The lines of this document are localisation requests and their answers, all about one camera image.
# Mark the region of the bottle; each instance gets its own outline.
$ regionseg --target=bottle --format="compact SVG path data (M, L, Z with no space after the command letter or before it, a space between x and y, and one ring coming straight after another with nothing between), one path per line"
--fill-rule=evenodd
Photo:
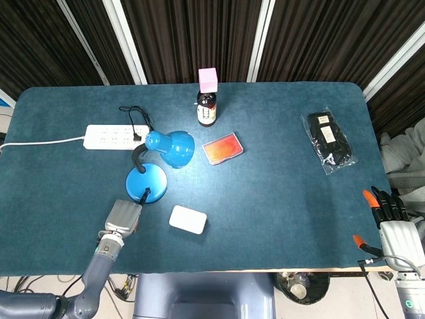
M217 95L211 93L198 93L198 121L202 126L212 126L217 119Z

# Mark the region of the power strip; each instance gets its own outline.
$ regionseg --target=power strip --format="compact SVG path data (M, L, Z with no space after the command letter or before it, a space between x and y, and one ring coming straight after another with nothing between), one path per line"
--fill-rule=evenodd
M89 125L83 146L87 150L134 150L145 142L149 128L147 125L135 125L134 130L141 136L141 141L133 141L131 125Z

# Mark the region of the blue tabletop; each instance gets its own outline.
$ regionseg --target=blue tabletop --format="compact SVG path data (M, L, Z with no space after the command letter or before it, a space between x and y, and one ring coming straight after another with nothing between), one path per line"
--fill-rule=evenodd
M116 273L324 268L365 258L352 236L380 245L362 190L389 189L367 106L352 83L224 83L218 119L197 122L197 84L31 88L19 98L6 142L83 136L89 124L129 124L121 105L145 109L156 130L195 139L188 166L172 169L146 205ZM359 160L325 175L302 114L329 107ZM143 120L134 114L136 124ZM210 165L202 144L235 132L244 153ZM0 156L0 274L84 272L116 199L130 200L131 151L86 150L82 141L6 147ZM169 226L182 205L207 214L202 235Z

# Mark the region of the black package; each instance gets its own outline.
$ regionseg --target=black package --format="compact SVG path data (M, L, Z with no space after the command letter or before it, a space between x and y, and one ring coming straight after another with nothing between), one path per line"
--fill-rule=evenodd
M328 108L302 120L326 174L357 162L347 137Z

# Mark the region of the lamp base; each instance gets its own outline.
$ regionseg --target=lamp base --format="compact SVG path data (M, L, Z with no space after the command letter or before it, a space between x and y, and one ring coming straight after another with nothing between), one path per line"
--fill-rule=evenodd
M143 163L146 169L144 174L133 168L127 175L126 189L128 195L139 202L145 190L150 188L146 203L153 203L165 194L167 190L167 175L162 168L152 163Z

